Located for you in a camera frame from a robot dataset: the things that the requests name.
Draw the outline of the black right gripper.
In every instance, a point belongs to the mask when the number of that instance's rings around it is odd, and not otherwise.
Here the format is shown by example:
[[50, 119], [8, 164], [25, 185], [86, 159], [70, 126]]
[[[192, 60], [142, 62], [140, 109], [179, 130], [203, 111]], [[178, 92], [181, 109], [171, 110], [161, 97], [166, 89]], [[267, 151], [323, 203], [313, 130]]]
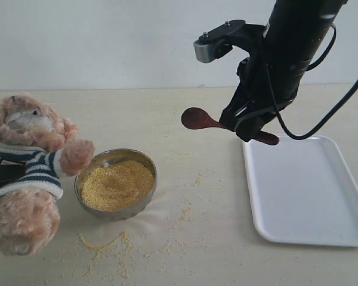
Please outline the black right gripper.
[[335, 13], [273, 11], [246, 62], [240, 63], [240, 83], [219, 122], [244, 142], [279, 142], [278, 136], [262, 131], [276, 117], [276, 110], [297, 95], [301, 78], [324, 57], [313, 61]]

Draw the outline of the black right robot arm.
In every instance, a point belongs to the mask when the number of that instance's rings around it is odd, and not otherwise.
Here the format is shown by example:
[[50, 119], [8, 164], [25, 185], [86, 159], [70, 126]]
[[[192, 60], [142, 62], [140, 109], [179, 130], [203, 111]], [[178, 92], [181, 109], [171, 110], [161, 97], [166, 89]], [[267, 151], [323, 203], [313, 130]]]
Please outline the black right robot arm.
[[276, 145], [263, 132], [298, 93], [305, 72], [345, 1], [276, 1], [265, 26], [233, 20], [219, 28], [223, 51], [238, 47], [249, 56], [237, 68], [239, 84], [220, 123], [240, 139]]

